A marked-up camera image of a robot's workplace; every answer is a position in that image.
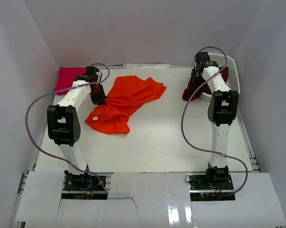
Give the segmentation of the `orange t shirt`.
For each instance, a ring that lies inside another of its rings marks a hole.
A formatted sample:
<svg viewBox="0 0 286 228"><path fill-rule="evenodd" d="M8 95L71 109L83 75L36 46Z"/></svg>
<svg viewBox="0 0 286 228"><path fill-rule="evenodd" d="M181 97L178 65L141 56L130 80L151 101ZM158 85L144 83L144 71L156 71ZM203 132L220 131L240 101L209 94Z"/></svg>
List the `orange t shirt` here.
<svg viewBox="0 0 286 228"><path fill-rule="evenodd" d="M85 119L92 129L105 134L128 134L128 121L145 103L159 99L166 90L163 83L152 78L119 76L102 104Z"/></svg>

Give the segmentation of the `dark red t shirt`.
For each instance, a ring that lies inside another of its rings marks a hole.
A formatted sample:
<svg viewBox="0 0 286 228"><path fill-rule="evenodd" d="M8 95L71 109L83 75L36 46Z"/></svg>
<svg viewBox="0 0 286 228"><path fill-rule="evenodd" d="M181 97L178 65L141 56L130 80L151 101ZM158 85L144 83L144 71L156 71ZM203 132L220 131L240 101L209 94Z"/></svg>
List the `dark red t shirt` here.
<svg viewBox="0 0 286 228"><path fill-rule="evenodd" d="M224 80L224 82L227 82L229 73L228 73L229 68L226 67L222 70L221 74L222 74L222 78ZM183 95L182 95L182 99L184 101L188 101L189 98L191 97L191 95L194 93L194 91L198 88L197 85L194 85L194 76L195 76L196 70L192 69L191 72L191 77L190 80L188 82L188 86L187 88L184 90ZM212 92L209 88L209 86L207 84L205 84L201 89L199 89L199 91L192 97L191 101L200 98L202 93L206 93L207 95L212 95Z"/></svg>

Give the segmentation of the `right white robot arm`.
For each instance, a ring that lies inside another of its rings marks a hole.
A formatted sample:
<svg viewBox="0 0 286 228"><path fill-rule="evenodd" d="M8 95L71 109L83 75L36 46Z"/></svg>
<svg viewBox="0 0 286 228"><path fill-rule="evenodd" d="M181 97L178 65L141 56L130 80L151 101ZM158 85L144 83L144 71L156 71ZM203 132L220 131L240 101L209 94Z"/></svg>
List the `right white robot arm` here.
<svg viewBox="0 0 286 228"><path fill-rule="evenodd" d="M239 99L238 91L227 86L219 70L219 65L210 60L207 52L196 54L193 70L194 85L200 86L206 81L212 93L207 115L212 126L214 153L211 154L205 173L206 186L212 190L221 187L229 177L225 155L227 154L228 134L236 117Z"/></svg>

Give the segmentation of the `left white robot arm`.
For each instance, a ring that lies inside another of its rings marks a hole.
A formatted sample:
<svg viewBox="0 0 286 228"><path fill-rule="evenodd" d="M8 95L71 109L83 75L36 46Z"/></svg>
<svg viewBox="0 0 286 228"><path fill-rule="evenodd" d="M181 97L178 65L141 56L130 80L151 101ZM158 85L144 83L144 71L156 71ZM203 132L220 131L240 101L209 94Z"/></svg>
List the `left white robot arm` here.
<svg viewBox="0 0 286 228"><path fill-rule="evenodd" d="M56 105L47 108L48 136L62 151L64 158L70 163L66 174L76 175L75 184L82 190L91 185L91 177L83 173L89 169L84 161L79 144L81 127L77 111L86 97L90 97L94 105L105 105L106 98L101 84L102 72L88 66L83 75L76 76L71 89Z"/></svg>

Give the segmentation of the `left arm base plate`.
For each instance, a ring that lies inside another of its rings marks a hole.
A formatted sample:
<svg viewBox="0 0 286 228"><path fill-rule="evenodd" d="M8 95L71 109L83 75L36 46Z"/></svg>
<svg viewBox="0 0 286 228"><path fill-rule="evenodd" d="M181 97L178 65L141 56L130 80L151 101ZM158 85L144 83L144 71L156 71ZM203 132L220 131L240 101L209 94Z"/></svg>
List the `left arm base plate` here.
<svg viewBox="0 0 286 228"><path fill-rule="evenodd" d="M106 176L99 176L100 180L96 176L90 174L65 174L65 182L63 190L65 191L95 191L103 190L103 185L106 185Z"/></svg>

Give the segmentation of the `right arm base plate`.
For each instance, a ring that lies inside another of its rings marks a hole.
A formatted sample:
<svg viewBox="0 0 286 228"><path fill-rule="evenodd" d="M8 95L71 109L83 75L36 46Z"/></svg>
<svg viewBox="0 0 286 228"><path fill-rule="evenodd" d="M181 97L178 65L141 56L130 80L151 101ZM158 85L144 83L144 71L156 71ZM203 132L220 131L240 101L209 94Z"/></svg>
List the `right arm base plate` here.
<svg viewBox="0 0 286 228"><path fill-rule="evenodd" d="M205 174L189 173L185 176L190 190L233 190L233 183L229 176L227 180L208 180Z"/></svg>

